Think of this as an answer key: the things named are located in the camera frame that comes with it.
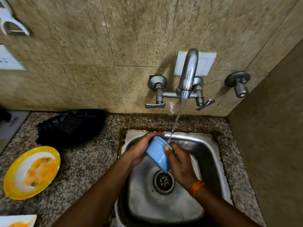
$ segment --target stainless steel sink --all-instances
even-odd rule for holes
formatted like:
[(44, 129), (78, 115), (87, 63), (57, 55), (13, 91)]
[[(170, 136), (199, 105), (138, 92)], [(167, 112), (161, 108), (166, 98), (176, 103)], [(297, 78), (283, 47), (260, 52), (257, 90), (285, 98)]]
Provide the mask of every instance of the stainless steel sink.
[[(121, 154), (145, 133), (128, 130)], [(169, 136), (170, 133), (165, 133), (164, 139), (167, 141)], [(172, 141), (191, 153), (197, 177), (217, 196), (232, 204), (219, 149), (212, 135), (174, 133)], [(170, 172), (162, 172), (149, 156), (132, 170), (115, 210), (115, 226), (214, 226), (199, 203), (175, 182)]]

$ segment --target drain hole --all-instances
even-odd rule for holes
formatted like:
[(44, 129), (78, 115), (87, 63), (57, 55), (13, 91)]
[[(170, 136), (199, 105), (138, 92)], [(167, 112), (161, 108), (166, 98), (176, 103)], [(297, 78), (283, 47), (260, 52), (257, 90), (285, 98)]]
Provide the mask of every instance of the drain hole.
[(167, 174), (162, 170), (158, 171), (154, 176), (154, 187), (160, 194), (169, 194), (175, 186), (175, 180), (170, 172)]

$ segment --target hanging kitchen tool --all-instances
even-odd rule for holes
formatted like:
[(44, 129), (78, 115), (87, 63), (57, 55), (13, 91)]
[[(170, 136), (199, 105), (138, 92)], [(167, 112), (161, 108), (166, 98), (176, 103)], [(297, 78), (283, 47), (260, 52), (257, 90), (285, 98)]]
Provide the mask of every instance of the hanging kitchen tool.
[[(14, 19), (13, 11), (6, 0), (0, 0), (0, 19), (0, 27), (6, 35), (29, 36), (29, 32), (25, 26)], [(9, 29), (9, 23), (15, 24), (20, 30)]]

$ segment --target orange sauce stain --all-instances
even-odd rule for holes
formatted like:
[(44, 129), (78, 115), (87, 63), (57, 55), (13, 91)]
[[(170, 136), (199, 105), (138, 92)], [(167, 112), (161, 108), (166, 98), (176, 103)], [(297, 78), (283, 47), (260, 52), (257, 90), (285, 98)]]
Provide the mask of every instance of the orange sauce stain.
[(24, 223), (23, 221), (18, 221), (14, 224), (11, 224), (9, 227), (28, 227), (30, 223), (31, 223), (31, 221), (29, 223)]
[(33, 187), (41, 185), (51, 179), (55, 170), (56, 163), (54, 159), (50, 157), (39, 158), (28, 169), (27, 177), (23, 183)]

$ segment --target tiled wall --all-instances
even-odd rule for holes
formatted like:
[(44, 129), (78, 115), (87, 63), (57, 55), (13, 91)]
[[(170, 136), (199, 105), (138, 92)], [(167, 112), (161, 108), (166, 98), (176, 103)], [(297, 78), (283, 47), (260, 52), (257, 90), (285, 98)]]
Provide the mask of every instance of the tiled wall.
[(217, 52), (204, 79), (216, 103), (183, 113), (227, 116), (241, 101), (224, 79), (248, 70), (252, 90), (303, 38), (303, 0), (7, 0), (30, 37), (0, 34), (27, 71), (0, 70), (0, 105), (19, 110), (104, 108), (118, 113), (175, 113), (155, 102), (149, 75), (174, 91), (176, 54)]
[(303, 40), (228, 116), (268, 227), (303, 226)]

